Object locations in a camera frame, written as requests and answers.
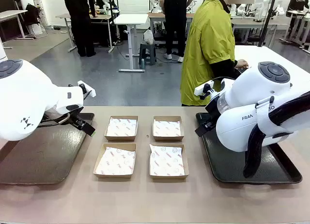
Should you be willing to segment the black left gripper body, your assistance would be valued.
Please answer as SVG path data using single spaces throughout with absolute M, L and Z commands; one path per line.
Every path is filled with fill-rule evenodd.
M 68 124 L 72 125 L 75 128 L 83 128 L 85 121 L 79 117 L 78 114 L 71 113 L 68 119 Z

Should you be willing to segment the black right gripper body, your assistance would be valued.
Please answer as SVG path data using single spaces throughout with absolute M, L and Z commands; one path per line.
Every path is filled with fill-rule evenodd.
M 219 110 L 217 107 L 217 101 L 218 101 L 218 97 L 215 97 L 212 100 L 210 100 L 209 104 L 205 107 L 208 114 L 210 115 L 210 119 L 207 125 L 211 128 L 214 128 L 216 126 L 217 120 L 219 118 Z

